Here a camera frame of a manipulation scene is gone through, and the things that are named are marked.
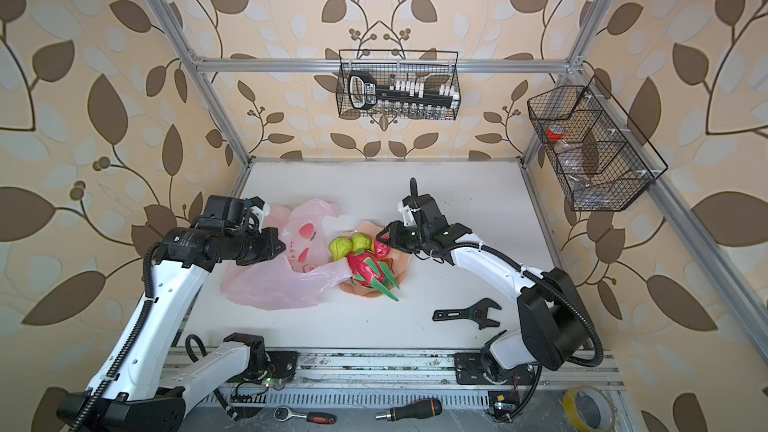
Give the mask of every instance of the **black and orange screwdriver handle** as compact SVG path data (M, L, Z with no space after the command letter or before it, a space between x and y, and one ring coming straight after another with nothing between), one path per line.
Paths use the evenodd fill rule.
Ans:
M391 408L376 416L377 420L394 422L400 419L428 419L440 415L442 404L437 399L421 399L405 407Z
M336 423L336 416L324 412L309 412L306 415L306 421L313 424L333 425Z

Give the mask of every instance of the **clear plastic bag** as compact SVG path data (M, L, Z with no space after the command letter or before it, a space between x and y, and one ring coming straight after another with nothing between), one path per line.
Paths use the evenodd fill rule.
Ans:
M220 291L231 302L267 311L314 307L320 294L352 276L346 261L328 263L324 217L338 217L335 206L319 199L293 211L272 206L264 227L277 227L286 251L270 261L241 267L232 262Z

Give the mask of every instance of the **tape roll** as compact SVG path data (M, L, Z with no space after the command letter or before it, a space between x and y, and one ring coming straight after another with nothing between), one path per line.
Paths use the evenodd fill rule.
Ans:
M576 395L579 393L590 397L598 406L600 424L598 424L597 428L587 425L581 417L578 408L576 408ZM616 407L614 407L613 402L600 390L590 385L581 385L566 390L563 397L563 410L565 411L565 417L568 418L571 425L576 427L576 430L579 432L610 432L616 425Z

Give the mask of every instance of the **green fruit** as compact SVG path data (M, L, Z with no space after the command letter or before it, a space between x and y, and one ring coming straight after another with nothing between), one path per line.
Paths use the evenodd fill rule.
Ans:
M328 244L328 250L333 255L333 261L341 260L352 251L352 241L347 237L336 237Z
M371 238L365 234L355 234L352 236L352 251L369 250L372 245Z

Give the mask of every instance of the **wire basket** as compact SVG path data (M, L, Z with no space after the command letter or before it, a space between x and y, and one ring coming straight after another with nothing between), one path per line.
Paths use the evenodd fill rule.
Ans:
M339 51L339 117L456 120L461 105L458 52L443 50Z
M593 81L532 97L528 113L571 209L620 212L667 170L667 163L629 115L622 126L610 118ZM648 144L664 165L649 165L628 134Z

